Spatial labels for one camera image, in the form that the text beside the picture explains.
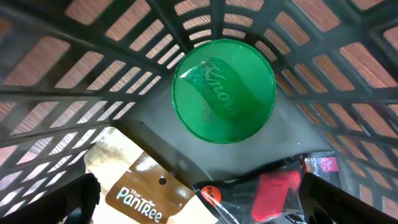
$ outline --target gray surface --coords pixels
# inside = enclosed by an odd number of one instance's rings
[[[242,175],[289,155],[330,149],[297,107],[281,92],[277,94],[270,120],[251,138],[225,145],[202,141],[180,124],[172,106],[170,86],[171,79],[158,86],[130,117],[143,121],[153,132],[214,179]],[[161,148],[155,150],[162,155]]]

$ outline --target orange circle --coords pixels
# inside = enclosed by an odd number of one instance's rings
[[[200,193],[213,206],[217,206],[221,202],[221,192],[215,186],[206,186],[201,189]]]

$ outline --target knorr logo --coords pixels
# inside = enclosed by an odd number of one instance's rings
[[[238,73],[221,59],[204,59],[180,78],[191,84],[222,119],[239,121],[264,106]]]
[[[152,201],[147,201],[141,197],[135,190],[129,190],[126,187],[122,187],[118,196],[116,196],[116,200],[123,199],[123,203],[130,207],[134,207],[135,210],[140,212],[141,214],[147,216],[151,220],[155,220],[155,222],[159,222],[162,218],[162,214],[157,212],[156,209],[152,208],[155,206]]]

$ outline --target green lid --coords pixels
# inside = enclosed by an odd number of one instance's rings
[[[242,141],[267,122],[276,98],[267,60],[236,40],[215,40],[192,50],[172,85],[174,110],[196,137],[214,143]]]

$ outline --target brown label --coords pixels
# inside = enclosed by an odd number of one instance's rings
[[[139,223],[167,223],[194,193],[143,152],[113,185],[105,201]]]

